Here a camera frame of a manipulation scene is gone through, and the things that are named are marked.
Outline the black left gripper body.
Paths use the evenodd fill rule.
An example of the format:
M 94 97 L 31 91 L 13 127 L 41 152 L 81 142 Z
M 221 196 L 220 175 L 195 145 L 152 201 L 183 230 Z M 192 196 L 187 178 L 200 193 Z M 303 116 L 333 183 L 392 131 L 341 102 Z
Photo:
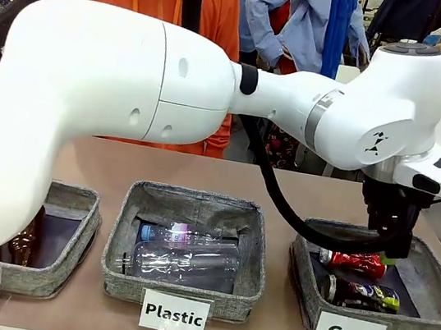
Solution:
M 367 206 L 368 228 L 384 239 L 409 244 L 412 230 L 422 209 L 427 209 L 434 196 L 397 184 L 365 178 L 362 194 Z

